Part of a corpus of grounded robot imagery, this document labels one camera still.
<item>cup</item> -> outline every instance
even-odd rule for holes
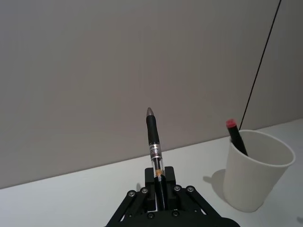
[[[240,135],[248,156],[230,143],[223,194],[234,208],[253,212],[294,163],[295,154],[287,144],[263,132],[241,130]]]

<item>wall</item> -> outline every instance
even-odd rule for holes
[[[283,0],[254,86],[243,128],[303,117],[303,1]]]
[[[0,2],[0,188],[227,135],[277,0]]]

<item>black line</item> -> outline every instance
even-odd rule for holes
[[[266,40],[266,43],[265,43],[265,46],[264,46],[264,49],[263,49],[263,53],[262,53],[262,56],[261,56],[261,59],[260,59],[260,63],[259,63],[259,66],[258,66],[258,70],[257,70],[256,76],[255,76],[254,82],[253,82],[251,90],[250,90],[250,96],[249,96],[249,98],[247,100],[247,103],[246,103],[246,107],[245,107],[245,110],[244,110],[244,114],[242,116],[242,120],[241,120],[241,124],[240,124],[239,130],[241,129],[242,124],[243,124],[243,120],[244,120],[244,117],[245,117],[245,114],[246,114],[246,111],[247,111],[247,107],[248,107],[248,104],[250,102],[250,97],[251,97],[251,94],[252,94],[252,90],[254,89],[254,86],[255,86],[255,83],[256,83],[256,79],[257,79],[257,76],[259,74],[259,70],[260,70],[260,67],[261,67],[261,64],[262,64],[262,61],[263,61],[264,53],[265,53],[265,50],[266,50],[266,47],[267,47],[267,44],[268,44],[268,41],[269,41],[269,37],[271,35],[271,31],[273,30],[273,26],[274,26],[274,23],[275,23],[275,20],[276,20],[276,15],[277,15],[278,10],[280,8],[281,1],[282,0],[279,1],[278,7],[276,8],[276,13],[275,13],[273,22],[271,24],[270,31],[268,33],[268,37],[267,37],[267,40]]]

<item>white table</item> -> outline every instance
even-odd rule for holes
[[[303,119],[261,131],[289,144],[297,161],[256,212],[235,210],[222,198],[228,138],[164,152],[164,164],[174,167],[178,184],[195,186],[219,214],[242,227],[303,227]],[[150,166],[145,156],[2,189],[0,226],[105,226],[126,192],[144,186],[144,169]]]

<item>bolt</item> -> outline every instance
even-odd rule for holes
[[[155,217],[154,213],[148,213],[147,218],[148,219],[153,219]]]
[[[187,188],[187,191],[188,191],[188,192],[193,192],[193,191],[194,191],[194,188],[193,188],[193,187],[188,187],[188,188]]]
[[[179,212],[178,212],[177,210],[174,210],[174,211],[172,212],[172,216],[178,217],[178,216],[179,216]]]
[[[135,193],[133,191],[131,191],[131,192],[128,193],[128,196],[133,197],[134,195],[135,195]]]
[[[176,185],[176,186],[174,187],[174,190],[175,190],[176,192],[178,192],[178,191],[181,190],[181,188],[180,188],[180,186]]]
[[[147,193],[148,190],[147,190],[147,188],[142,188],[141,192],[142,192],[142,193]]]

